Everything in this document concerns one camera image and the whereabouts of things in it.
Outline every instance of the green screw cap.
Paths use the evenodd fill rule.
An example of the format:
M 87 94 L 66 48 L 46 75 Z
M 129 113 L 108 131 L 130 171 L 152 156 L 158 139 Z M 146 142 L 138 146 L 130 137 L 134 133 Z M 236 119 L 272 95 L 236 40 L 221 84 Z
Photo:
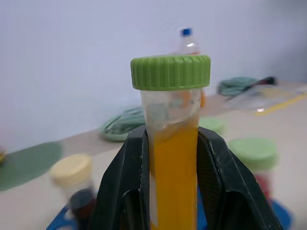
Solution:
M 252 172 L 269 170 L 278 161 L 276 145 L 268 138 L 235 139 L 227 145 Z
M 210 83 L 206 55 L 167 55 L 131 61 L 132 85 L 144 91 L 175 91 L 206 87 Z

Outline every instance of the black tool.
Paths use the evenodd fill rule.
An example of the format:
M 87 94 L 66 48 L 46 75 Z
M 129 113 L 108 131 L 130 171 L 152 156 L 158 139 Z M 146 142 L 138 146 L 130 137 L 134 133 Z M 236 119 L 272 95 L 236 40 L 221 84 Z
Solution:
M 276 79 L 276 77 L 267 77 L 267 78 L 261 79 L 261 80 L 255 82 L 255 83 L 253 83 L 253 84 L 251 84 L 251 85 L 246 86 L 246 87 L 243 89 L 243 91 L 240 92 L 239 94 L 237 94 L 237 95 L 235 95 L 235 96 L 232 96 L 232 97 L 228 97 L 228 98 L 226 99 L 226 101 L 229 101 L 229 100 L 234 99 L 234 98 L 237 97 L 238 95 L 240 95 L 240 94 L 246 92 L 247 90 L 253 88 L 253 87 L 256 86 L 256 85 L 277 85 L 277 79 Z
M 209 230 L 282 230 L 252 173 L 202 127 L 197 179 Z M 149 186 L 148 137 L 140 126 L 106 170 L 88 230 L 149 230 Z

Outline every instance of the table surface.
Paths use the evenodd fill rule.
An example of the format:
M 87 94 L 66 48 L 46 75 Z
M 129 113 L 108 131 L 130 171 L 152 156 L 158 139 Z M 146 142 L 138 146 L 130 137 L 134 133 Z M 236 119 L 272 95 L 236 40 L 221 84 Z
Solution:
M 295 215 L 295 230 L 307 229 L 307 161 L 304 142 L 307 134 L 307 100 L 262 116 L 222 107 L 222 96 L 208 98 L 201 115 L 225 121 L 223 138 L 268 137 L 276 141 L 280 162 L 274 172 L 274 196 Z M 108 165 L 121 147 L 121 142 L 102 141 L 96 131 L 62 141 L 64 155 L 88 152 L 93 155 L 93 181 L 99 187 Z M 61 190 L 44 174 L 26 184 L 0 194 L 1 229 L 42 230 L 65 205 Z

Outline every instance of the dark red liquid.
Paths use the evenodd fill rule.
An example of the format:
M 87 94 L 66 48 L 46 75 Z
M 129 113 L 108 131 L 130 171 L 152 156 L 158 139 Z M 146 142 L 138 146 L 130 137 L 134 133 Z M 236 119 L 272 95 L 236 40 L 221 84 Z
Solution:
M 87 230 L 96 199 L 92 189 L 83 189 L 70 198 L 71 211 L 75 216 L 79 230 Z

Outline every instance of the yellow cap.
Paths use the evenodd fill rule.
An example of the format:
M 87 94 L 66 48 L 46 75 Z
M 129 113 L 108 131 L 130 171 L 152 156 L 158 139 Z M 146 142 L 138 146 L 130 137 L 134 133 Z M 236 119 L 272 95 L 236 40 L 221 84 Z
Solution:
M 76 185 L 91 176 L 92 158 L 87 154 L 71 155 L 53 165 L 49 173 L 56 185 Z

